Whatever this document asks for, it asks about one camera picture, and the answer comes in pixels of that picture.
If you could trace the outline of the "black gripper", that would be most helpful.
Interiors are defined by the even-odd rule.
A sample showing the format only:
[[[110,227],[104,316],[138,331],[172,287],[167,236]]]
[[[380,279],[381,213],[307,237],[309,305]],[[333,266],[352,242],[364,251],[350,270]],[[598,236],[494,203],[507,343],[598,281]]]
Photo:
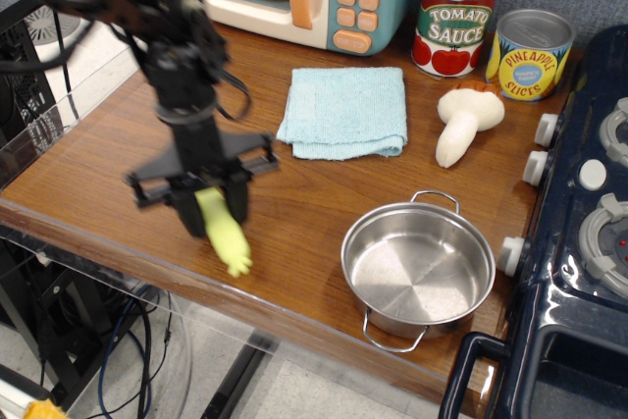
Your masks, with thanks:
[[[221,130],[213,113],[178,115],[159,112],[173,142],[162,155],[128,174],[138,207],[168,202],[193,237],[206,237],[205,221],[195,192],[219,187],[232,217],[242,224],[248,217],[248,183],[278,168],[269,133]]]

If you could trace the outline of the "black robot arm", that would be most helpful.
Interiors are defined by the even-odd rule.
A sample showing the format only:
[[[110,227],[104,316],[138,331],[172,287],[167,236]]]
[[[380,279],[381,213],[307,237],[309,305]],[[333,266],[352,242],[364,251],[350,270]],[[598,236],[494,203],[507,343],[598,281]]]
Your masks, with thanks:
[[[224,110],[216,86],[239,86],[226,65],[223,37],[202,0],[36,0],[89,24],[116,28],[157,95],[156,114],[172,145],[128,174],[139,207],[173,207],[192,236],[206,233],[202,190],[216,187],[237,222],[245,221],[248,182],[277,165],[269,133],[231,133],[216,123]]]

